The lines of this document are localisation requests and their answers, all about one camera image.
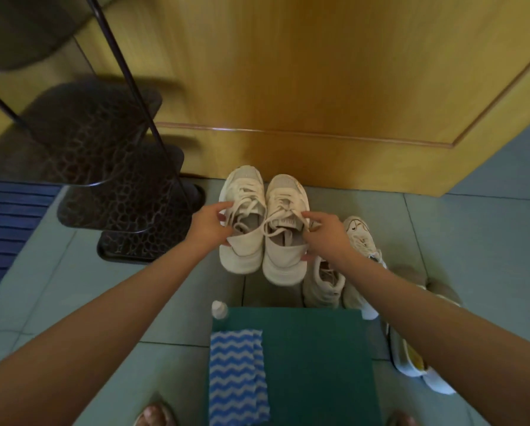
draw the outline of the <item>hand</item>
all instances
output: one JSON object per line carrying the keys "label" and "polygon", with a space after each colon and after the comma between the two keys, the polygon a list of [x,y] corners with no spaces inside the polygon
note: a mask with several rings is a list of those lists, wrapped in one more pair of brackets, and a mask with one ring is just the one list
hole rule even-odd
{"label": "hand", "polygon": [[315,226],[311,224],[310,231],[304,231],[304,240],[309,244],[309,249],[302,259],[310,260],[320,256],[335,269],[340,267],[341,262],[354,251],[340,218],[324,212],[310,211],[303,212],[302,216],[309,218],[311,222],[320,223]]}
{"label": "hand", "polygon": [[231,208],[232,201],[220,201],[202,208],[192,215],[192,223],[186,235],[185,242],[196,245],[199,252],[207,255],[214,248],[226,242],[227,237],[233,234],[231,226],[222,226],[225,215],[219,211]]}

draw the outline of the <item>green board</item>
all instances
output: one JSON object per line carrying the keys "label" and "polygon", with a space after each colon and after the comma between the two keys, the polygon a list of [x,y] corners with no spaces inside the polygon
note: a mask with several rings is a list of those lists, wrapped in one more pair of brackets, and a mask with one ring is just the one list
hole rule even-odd
{"label": "green board", "polygon": [[278,426],[381,426],[365,328],[346,309],[230,308],[213,322],[215,332],[263,331],[267,424]]}

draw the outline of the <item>white bottle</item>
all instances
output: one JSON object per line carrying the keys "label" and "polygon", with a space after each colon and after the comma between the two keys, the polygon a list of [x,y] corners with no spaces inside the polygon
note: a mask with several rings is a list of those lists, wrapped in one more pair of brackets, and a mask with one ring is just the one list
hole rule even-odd
{"label": "white bottle", "polygon": [[224,302],[212,302],[212,315],[216,320],[223,320],[228,314],[227,305]]}

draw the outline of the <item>cleaning cloth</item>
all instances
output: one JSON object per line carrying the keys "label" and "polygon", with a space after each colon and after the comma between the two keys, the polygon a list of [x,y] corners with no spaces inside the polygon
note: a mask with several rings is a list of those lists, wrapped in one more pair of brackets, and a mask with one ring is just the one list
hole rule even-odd
{"label": "cleaning cloth", "polygon": [[209,396],[210,426],[270,420],[261,330],[212,333]]}

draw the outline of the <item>wooden door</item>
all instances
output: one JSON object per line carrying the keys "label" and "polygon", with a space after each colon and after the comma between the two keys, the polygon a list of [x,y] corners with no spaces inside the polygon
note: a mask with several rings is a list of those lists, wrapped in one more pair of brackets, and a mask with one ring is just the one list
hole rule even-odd
{"label": "wooden door", "polygon": [[[530,0],[119,0],[183,172],[441,195],[530,123]],[[77,41],[120,76],[97,24]]]}

